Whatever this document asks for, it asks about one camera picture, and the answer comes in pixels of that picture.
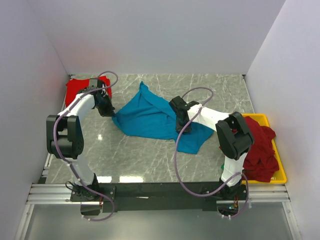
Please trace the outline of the blue t shirt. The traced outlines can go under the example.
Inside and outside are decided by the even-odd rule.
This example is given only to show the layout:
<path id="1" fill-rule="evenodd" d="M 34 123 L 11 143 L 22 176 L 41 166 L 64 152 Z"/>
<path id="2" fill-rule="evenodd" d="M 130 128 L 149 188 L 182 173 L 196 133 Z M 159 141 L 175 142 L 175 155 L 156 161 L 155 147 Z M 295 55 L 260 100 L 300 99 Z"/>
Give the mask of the blue t shirt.
<path id="1" fill-rule="evenodd" d="M 113 123 L 127 136 L 176 141 L 176 114 L 169 102 L 152 93 L 143 82 L 137 94 L 122 107 Z M 201 146 L 214 133 L 214 130 L 199 123 L 191 123 L 191 132 L 184 133 L 177 150 L 187 154 L 197 154 Z"/>

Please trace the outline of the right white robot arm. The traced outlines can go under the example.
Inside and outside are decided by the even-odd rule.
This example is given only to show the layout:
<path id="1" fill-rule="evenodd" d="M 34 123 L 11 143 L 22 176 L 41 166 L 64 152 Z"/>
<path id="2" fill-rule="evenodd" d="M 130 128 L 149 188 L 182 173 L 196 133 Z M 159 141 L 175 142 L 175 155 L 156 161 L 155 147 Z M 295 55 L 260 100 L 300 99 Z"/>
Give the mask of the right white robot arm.
<path id="1" fill-rule="evenodd" d="M 220 180 L 229 188 L 238 185 L 242 180 L 244 161 L 252 145 L 254 136 L 239 112 L 225 113 L 204 107 L 191 101 L 185 102 L 177 96 L 169 102 L 176 114 L 176 130 L 179 132 L 176 145 L 184 131 L 191 130 L 191 123 L 197 123 L 217 133 L 219 147 L 224 154 L 224 168 Z"/>

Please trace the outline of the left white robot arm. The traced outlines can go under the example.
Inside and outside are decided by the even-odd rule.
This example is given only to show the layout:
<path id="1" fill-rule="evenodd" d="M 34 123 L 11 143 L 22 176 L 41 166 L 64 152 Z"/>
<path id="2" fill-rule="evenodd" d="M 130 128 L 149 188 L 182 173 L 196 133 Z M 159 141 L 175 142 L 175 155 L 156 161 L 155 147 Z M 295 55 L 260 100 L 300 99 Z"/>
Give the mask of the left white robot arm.
<path id="1" fill-rule="evenodd" d="M 65 109 L 46 118 L 47 151 L 61 159 L 75 177 L 76 185 L 92 188 L 97 178 L 83 156 L 85 141 L 81 122 L 96 109 L 102 117 L 114 117 L 111 81 L 105 76 L 71 79 L 67 84 Z"/>

